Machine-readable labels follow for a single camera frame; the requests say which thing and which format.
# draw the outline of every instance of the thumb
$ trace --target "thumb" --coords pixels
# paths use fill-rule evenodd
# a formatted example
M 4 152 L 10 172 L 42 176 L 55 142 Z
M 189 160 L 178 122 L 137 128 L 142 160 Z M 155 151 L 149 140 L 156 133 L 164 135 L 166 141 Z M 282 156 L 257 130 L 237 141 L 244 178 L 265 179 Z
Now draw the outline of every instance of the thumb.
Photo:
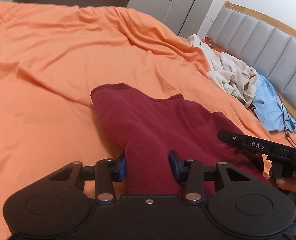
M 296 193 L 296 178 L 277 178 L 276 184 L 279 188 L 283 190 L 288 190 Z

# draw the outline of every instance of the orange fabric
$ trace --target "orange fabric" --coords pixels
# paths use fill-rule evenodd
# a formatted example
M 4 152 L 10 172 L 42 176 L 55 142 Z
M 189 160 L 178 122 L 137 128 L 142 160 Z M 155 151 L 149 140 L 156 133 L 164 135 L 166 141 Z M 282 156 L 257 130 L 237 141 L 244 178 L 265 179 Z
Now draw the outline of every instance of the orange fabric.
M 153 98 L 182 93 L 271 139 L 208 69 L 199 48 L 133 9 L 0 2 L 0 240 L 10 235 L 2 206 L 12 193 L 71 161 L 120 153 L 92 110 L 99 85 L 124 82 Z

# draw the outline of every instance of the bed frame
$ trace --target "bed frame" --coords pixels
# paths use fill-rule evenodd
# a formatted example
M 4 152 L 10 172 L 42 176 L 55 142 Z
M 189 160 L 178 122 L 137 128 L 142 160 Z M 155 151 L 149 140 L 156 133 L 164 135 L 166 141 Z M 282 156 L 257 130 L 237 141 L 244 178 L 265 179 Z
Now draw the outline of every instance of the bed frame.
M 265 76 L 296 119 L 296 30 L 265 14 L 226 1 L 207 36 Z

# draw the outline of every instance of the maroon sweatshirt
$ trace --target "maroon sweatshirt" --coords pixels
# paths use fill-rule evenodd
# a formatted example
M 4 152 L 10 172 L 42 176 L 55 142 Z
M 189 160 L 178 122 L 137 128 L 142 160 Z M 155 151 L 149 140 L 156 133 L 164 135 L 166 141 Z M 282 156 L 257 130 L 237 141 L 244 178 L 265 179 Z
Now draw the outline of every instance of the maroon sweatshirt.
M 242 134 L 221 112 L 210 113 L 181 94 L 153 99 L 126 84 L 99 86 L 91 92 L 91 99 L 104 132 L 125 150 L 130 194 L 180 192 L 168 162 L 170 150 L 206 166 L 228 162 L 268 183 L 262 175 L 260 154 L 217 138 L 221 129 Z M 214 193 L 214 183 L 205 182 L 205 196 Z

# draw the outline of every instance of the black device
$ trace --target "black device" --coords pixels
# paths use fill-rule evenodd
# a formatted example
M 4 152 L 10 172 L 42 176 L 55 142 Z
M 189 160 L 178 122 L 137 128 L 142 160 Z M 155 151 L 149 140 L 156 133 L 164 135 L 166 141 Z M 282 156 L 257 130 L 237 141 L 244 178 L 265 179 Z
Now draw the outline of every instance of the black device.
M 221 140 L 263 152 L 283 169 L 296 171 L 296 149 L 221 130 Z M 216 167 L 168 155 L 175 180 L 186 183 L 181 195 L 121 195 L 113 181 L 125 179 L 124 153 L 83 167 L 72 162 L 10 196 L 3 216 L 9 240 L 286 240 L 295 206 L 286 194 L 226 162 Z M 95 180 L 95 198 L 83 193 Z M 204 197 L 204 181 L 216 193 Z

